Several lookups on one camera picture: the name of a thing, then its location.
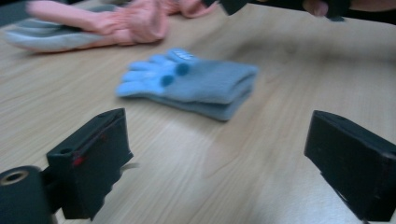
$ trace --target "wood grain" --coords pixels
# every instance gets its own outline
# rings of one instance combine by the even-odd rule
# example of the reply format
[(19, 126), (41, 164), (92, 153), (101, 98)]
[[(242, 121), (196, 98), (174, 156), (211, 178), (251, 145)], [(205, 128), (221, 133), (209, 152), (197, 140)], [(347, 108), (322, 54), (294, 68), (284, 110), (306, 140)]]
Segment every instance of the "wood grain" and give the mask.
[[(396, 28), (259, 6), (231, 17), (220, 8), (176, 15), (170, 27), (158, 44), (57, 54), (0, 41), (0, 171), (45, 168), (46, 152), (69, 134), (125, 107), (138, 166), (124, 171), (94, 224), (361, 223), (303, 155), (304, 143), (315, 109), (396, 143)], [(115, 96), (128, 63), (173, 47), (260, 67), (232, 120)]]

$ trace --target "human hand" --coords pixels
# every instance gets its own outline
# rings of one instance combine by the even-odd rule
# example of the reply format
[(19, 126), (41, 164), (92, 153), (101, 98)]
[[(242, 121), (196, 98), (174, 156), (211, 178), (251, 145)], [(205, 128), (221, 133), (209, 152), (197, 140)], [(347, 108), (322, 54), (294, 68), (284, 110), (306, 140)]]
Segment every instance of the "human hand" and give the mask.
[[(322, 0), (304, 0), (304, 9), (317, 17), (326, 16), (329, 6)], [(395, 0), (352, 0), (350, 9), (359, 11), (386, 11), (396, 8)]]

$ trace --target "wooden table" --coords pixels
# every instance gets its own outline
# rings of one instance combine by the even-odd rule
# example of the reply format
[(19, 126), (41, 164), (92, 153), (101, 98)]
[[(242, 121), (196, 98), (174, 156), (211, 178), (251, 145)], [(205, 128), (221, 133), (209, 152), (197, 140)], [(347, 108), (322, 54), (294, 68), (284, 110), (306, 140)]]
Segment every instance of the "wooden table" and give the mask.
[[(0, 171), (47, 167), (46, 152), (69, 134), (124, 107), (138, 167), (123, 173), (92, 223), (361, 223), (304, 156), (305, 138), (313, 110), (324, 110), (396, 143), (396, 27), (259, 6), (231, 17), (221, 8), (176, 15), (170, 27), (158, 44), (57, 54), (1, 41)], [(128, 63), (173, 47), (260, 67), (232, 120), (115, 96)]]

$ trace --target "knotted pink fabric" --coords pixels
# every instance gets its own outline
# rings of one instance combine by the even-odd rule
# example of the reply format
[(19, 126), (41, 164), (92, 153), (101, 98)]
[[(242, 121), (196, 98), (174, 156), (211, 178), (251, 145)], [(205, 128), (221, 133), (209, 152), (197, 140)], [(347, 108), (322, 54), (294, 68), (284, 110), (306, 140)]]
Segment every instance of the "knotted pink fabric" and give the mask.
[(216, 7), (206, 7), (201, 0), (134, 0), (114, 11), (91, 12), (54, 1), (37, 0), (27, 5), (27, 12), (43, 20), (81, 28), (102, 35), (99, 41), (79, 49), (107, 45), (135, 45), (164, 39), (169, 15), (180, 13), (187, 18), (204, 16)]

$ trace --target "black object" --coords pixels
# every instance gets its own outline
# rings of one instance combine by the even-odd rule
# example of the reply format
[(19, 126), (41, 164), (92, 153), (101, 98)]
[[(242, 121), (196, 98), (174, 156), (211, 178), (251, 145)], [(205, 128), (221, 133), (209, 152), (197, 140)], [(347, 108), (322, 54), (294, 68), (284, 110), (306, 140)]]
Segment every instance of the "black object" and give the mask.
[(361, 220), (390, 221), (396, 146), (343, 117), (314, 111), (304, 154)]
[(17, 167), (0, 174), (0, 224), (53, 224), (90, 218), (133, 157), (124, 109), (100, 114), (47, 153), (49, 167)]
[[(207, 6), (215, 3), (216, 0), (202, 0)], [(324, 0), (329, 4), (329, 12), (326, 15), (331, 21), (341, 21), (342, 17), (358, 19), (364, 21), (378, 21), (396, 25), (396, 10), (384, 12), (363, 12), (349, 9), (349, 0)], [(224, 10), (229, 15), (233, 15), (247, 3), (263, 5), (268, 7), (281, 7), (304, 11), (303, 0), (219, 0)]]

